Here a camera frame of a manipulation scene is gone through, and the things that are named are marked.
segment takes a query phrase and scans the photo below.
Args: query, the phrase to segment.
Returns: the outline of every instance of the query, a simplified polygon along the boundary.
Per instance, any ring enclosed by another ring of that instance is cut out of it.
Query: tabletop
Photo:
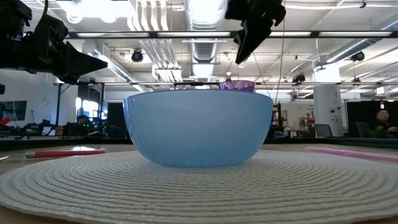
[[[265,144],[261,149],[263,150],[275,150],[275,151],[308,151],[306,147],[323,147],[330,149],[343,149],[352,151],[362,152],[375,152],[398,155],[396,149],[378,149],[372,147],[357,147],[357,146],[341,146],[341,145],[328,145],[328,144]],[[59,147],[46,147],[31,149],[34,151],[52,151],[52,150],[90,150],[90,149],[104,149],[109,152],[125,152],[134,151],[133,145],[120,145],[120,144],[93,144],[93,145],[81,145],[81,146],[59,146]],[[0,157],[23,154],[22,151],[7,151],[0,152]],[[24,159],[23,157],[12,157],[0,161],[0,174],[3,174],[9,170],[33,164],[36,162],[46,161],[48,159]],[[43,223],[61,223],[61,224],[74,224],[74,222],[68,222],[63,220],[57,220],[53,218],[38,217],[35,215],[27,215],[17,211],[13,211],[4,207],[0,207],[0,217],[2,223],[24,223],[24,224],[43,224]],[[382,220],[369,220],[365,222],[357,222],[356,224],[393,224],[398,223],[398,216],[393,218],[386,218]]]

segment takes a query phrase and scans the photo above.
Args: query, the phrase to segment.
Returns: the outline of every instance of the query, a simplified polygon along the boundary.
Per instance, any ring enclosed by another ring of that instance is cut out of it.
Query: placemat
[[[0,204],[81,223],[350,223],[398,215],[398,166],[260,151],[213,169],[138,152],[40,162],[0,176]]]

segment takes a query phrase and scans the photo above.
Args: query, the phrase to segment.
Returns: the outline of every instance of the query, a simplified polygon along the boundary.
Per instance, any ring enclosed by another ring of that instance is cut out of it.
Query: blue bowl
[[[139,152],[157,164],[217,167],[250,159],[271,125],[272,100],[236,90],[174,90],[124,100]]]

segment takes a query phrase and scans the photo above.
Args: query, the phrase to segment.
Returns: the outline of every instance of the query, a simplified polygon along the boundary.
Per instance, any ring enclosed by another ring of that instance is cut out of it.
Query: wall
[[[281,110],[287,110],[287,125],[292,129],[298,129],[300,127],[300,118],[303,118],[305,114],[310,113],[314,110],[313,100],[305,101],[292,101],[292,102],[280,102]],[[344,101],[341,102],[341,114],[343,117],[343,127],[347,127],[346,124],[346,108]]]
[[[0,82],[6,86],[4,95],[0,95],[0,101],[27,100],[26,115],[23,121],[17,121],[18,126],[32,123],[32,113],[36,123],[42,119],[51,118],[55,124],[57,112],[58,87],[53,85],[54,76],[46,73],[36,75],[22,71],[0,70]],[[59,125],[68,121],[75,121],[75,100],[77,86],[71,86],[61,95]]]

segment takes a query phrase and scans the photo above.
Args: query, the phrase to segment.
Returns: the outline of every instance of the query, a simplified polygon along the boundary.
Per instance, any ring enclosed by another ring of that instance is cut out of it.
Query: white column
[[[315,68],[315,82],[341,82],[338,64]],[[315,123],[329,124],[333,136],[343,136],[343,116],[339,85],[316,85],[314,87]]]

